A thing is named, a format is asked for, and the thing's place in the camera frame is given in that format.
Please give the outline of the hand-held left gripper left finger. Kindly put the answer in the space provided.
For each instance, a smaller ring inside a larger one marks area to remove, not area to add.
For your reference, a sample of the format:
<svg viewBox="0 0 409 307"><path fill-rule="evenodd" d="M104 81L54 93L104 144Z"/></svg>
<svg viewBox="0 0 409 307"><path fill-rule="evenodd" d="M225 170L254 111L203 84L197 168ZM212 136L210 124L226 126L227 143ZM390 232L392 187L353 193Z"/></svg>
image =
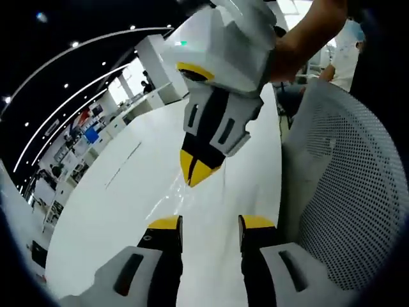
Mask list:
<svg viewBox="0 0 409 307"><path fill-rule="evenodd" d="M137 246L128 246L101 266L92 286L59 300L60 306L176 306L183 272L183 218L148 225Z"/></svg>

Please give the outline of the person's right hand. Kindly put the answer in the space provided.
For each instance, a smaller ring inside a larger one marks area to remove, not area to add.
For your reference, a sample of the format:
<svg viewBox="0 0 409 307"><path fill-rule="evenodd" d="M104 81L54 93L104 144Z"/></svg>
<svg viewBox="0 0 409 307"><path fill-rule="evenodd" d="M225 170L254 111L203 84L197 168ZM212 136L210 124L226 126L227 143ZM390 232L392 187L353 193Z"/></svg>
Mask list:
<svg viewBox="0 0 409 307"><path fill-rule="evenodd" d="M308 44L296 29L277 40L271 67L272 82L293 81L302 65L311 57Z"/></svg>

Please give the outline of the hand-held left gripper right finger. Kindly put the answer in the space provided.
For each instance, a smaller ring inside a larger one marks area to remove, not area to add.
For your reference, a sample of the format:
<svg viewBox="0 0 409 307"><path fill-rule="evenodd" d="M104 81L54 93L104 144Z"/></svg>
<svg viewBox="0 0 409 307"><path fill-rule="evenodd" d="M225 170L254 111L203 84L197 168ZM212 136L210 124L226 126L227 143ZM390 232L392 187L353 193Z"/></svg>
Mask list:
<svg viewBox="0 0 409 307"><path fill-rule="evenodd" d="M350 291L294 242L279 244L272 221L239 215L241 271L249 306L348 306Z"/></svg>

